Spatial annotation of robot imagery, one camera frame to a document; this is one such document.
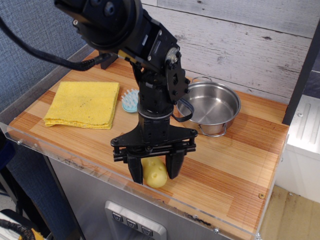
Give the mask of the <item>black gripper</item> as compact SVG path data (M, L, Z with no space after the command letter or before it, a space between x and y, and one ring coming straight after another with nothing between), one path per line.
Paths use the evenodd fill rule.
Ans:
M142 185L142 158L165 156L167 174L174 179L180 173L185 155L196 150L197 135L195 129L171 125L168 117L152 119L139 115L137 126L113 138L110 144L114 161L127 163L132 180Z

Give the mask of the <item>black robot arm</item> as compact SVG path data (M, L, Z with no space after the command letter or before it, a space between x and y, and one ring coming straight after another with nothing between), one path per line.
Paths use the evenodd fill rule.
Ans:
M115 53L130 63L138 84L138 124L111 140L116 162L128 165L134 182L143 182L141 160L165 156L167 174L177 177L188 152L196 149L194 129L170 124L174 107L184 102L189 80L181 66L177 39L150 17L139 0L57 0L74 19L89 46Z

